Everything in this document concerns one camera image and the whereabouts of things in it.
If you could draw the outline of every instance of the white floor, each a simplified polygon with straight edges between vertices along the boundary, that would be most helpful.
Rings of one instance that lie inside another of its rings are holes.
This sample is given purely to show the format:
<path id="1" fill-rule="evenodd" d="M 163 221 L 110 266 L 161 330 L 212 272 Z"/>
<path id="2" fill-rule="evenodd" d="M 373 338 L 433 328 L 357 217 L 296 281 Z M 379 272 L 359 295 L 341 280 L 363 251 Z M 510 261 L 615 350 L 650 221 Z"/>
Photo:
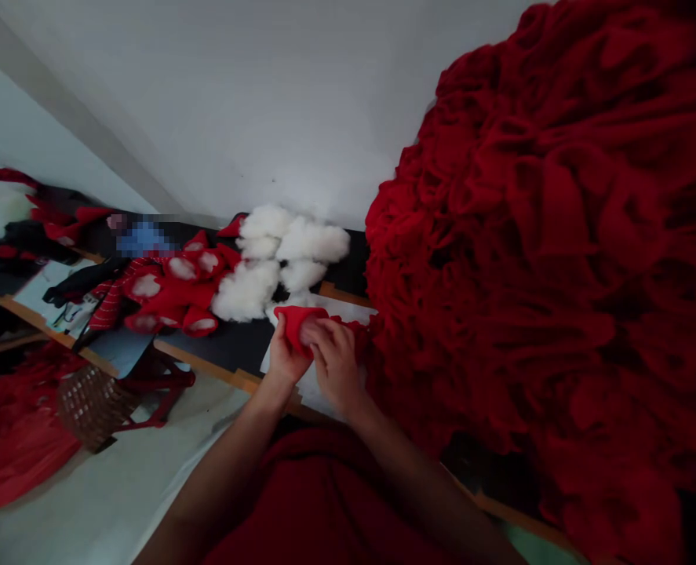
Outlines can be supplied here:
<path id="1" fill-rule="evenodd" d="M 173 478 L 248 398 L 197 373 L 164 428 L 118 434 L 98 455 L 77 453 L 50 480 L 0 509 L 0 564 L 130 563 L 169 505 L 169 492 L 182 484 Z"/>

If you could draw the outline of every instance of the white paper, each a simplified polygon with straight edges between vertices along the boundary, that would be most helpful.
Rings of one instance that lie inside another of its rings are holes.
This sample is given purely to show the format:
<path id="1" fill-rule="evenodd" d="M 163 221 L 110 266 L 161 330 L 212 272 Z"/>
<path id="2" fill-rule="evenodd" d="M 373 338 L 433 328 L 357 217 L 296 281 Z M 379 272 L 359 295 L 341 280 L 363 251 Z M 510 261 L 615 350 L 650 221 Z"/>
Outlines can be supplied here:
<path id="1" fill-rule="evenodd" d="M 357 320 L 362 324 L 366 325 L 369 323 L 369 316 L 376 314 L 376 310 L 373 308 L 366 308 L 365 306 L 358 306 L 356 304 L 350 304 L 349 302 L 343 302 L 335 300 L 333 298 L 327 298 L 319 295 L 312 295 L 314 301 L 314 308 L 324 308 L 330 315 L 338 315 L 345 322 L 352 322 Z M 261 372 L 266 373 L 269 370 L 269 349 L 261 360 Z M 366 369 L 361 366 L 359 368 L 361 372 L 361 382 L 366 383 Z M 308 406 L 313 410 L 317 410 L 322 414 L 326 414 L 335 420 L 344 421 L 332 407 L 332 405 L 327 401 L 327 399 L 322 394 L 319 388 L 319 383 L 316 380 L 316 365 L 313 363 L 308 368 L 306 373 L 303 375 L 297 384 L 298 394 L 301 395 L 301 403 L 304 406 Z"/>
<path id="2" fill-rule="evenodd" d="M 81 259 L 78 263 L 73 265 L 50 261 L 33 279 L 26 283 L 26 286 L 18 291 L 18 294 L 13 297 L 13 300 L 18 304 L 22 304 L 29 310 L 33 310 L 40 314 L 46 320 L 48 327 L 55 331 L 62 331 L 64 327 L 60 328 L 53 324 L 63 314 L 65 307 L 55 308 L 52 304 L 44 302 L 42 297 L 51 286 L 57 286 L 76 271 L 91 267 L 94 264 L 95 263 L 89 259 Z"/>

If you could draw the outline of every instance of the table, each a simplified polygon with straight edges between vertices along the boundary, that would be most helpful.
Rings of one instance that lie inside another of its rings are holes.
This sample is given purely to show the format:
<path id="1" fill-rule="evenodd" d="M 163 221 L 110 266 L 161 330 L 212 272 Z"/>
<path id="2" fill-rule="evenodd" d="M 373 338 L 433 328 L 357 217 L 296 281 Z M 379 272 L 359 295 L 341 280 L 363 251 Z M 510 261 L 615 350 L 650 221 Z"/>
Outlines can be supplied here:
<path id="1" fill-rule="evenodd" d="M 44 187 L 42 196 L 45 200 L 55 202 L 58 208 L 68 213 L 73 213 L 79 206 L 93 205 L 79 193 L 63 188 Z M 166 235 L 178 244 L 185 243 L 201 229 L 181 222 L 163 223 L 162 227 Z M 205 231 L 212 243 L 218 241 L 216 230 Z M 329 267 L 324 281 L 312 289 L 312 292 L 371 307 L 366 296 L 366 279 L 363 276 L 369 256 L 366 236 L 360 231 L 348 230 L 348 233 L 351 236 L 350 253 L 343 261 Z M 234 246 L 232 240 L 224 242 Z M 104 222 L 84 230 L 79 242 L 79 251 L 84 257 L 95 262 L 101 262 L 115 252 L 114 238 Z M 72 337 L 51 331 L 41 316 L 17 304 L 9 295 L 0 296 L 0 305 L 45 331 L 59 343 L 72 347 Z M 224 323 L 211 335 L 200 338 L 190 338 L 180 331 L 157 337 L 150 336 L 147 344 L 153 338 L 153 346 L 160 352 L 253 394 L 263 377 L 259 367 L 273 332 L 274 328 L 268 320 L 254 320 L 251 323 Z M 124 348 L 127 342 L 136 339 L 136 335 L 124 327 L 114 332 L 106 332 L 88 348 L 83 349 L 81 355 L 102 370 L 115 375 L 119 369 L 112 365 L 111 359 L 115 358 L 115 352 Z M 303 406 L 300 400 L 295 392 L 287 407 L 289 413 L 321 425 L 342 426 L 326 415 Z M 565 536 L 547 524 L 538 512 L 537 485 L 524 457 L 517 454 L 506 457 L 492 454 L 472 442 L 471 438 L 467 438 L 457 443 L 453 442 L 445 450 L 442 463 L 457 484 L 481 509 L 579 555 Z"/>

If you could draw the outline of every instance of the red ruffled fabric pile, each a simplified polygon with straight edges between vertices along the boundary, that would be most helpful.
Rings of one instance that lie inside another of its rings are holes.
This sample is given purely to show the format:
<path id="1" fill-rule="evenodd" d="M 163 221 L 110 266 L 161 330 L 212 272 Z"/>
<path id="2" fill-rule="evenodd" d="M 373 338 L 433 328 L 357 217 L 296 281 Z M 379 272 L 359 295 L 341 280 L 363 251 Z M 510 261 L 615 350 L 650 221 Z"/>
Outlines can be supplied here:
<path id="1" fill-rule="evenodd" d="M 444 71 L 366 217 L 370 391 L 527 453 L 589 557 L 683 561 L 696 490 L 696 16 L 535 5 Z"/>
<path id="2" fill-rule="evenodd" d="M 50 341 L 0 377 L 0 508 L 47 480 L 81 446 L 56 415 L 56 390 L 86 364 Z"/>

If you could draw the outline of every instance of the finger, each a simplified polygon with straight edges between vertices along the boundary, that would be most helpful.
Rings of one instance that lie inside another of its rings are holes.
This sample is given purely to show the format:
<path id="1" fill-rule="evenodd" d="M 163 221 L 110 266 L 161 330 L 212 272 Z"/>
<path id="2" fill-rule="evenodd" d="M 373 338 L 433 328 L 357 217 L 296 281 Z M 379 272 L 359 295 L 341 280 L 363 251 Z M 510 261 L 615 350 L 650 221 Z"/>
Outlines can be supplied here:
<path id="1" fill-rule="evenodd" d="M 332 334 L 332 339 L 335 345 L 341 350 L 350 350 L 350 342 L 348 341 L 348 335 L 345 332 L 350 330 L 340 323 L 335 322 L 332 319 L 322 318 L 317 320 L 318 324 Z"/>
<path id="2" fill-rule="evenodd" d="M 286 323 L 285 315 L 280 312 L 279 316 L 277 316 L 277 327 L 275 328 L 275 334 L 272 336 L 272 339 L 282 339 L 284 337 Z"/>
<path id="3" fill-rule="evenodd" d="M 320 352 L 328 363 L 337 358 L 339 355 L 339 350 L 333 343 L 330 334 L 323 328 L 314 326 L 311 331 L 311 338 L 319 346 Z"/>
<path id="4" fill-rule="evenodd" d="M 349 327 L 345 327 L 345 329 L 348 331 L 348 342 L 350 343 L 350 350 L 352 352 L 355 351 L 355 332 L 351 330 Z"/>
<path id="5" fill-rule="evenodd" d="M 316 377 L 323 379 L 326 377 L 326 361 L 324 355 L 319 350 L 318 345 L 312 345 L 311 351 L 314 354 L 314 364 L 316 365 Z"/>

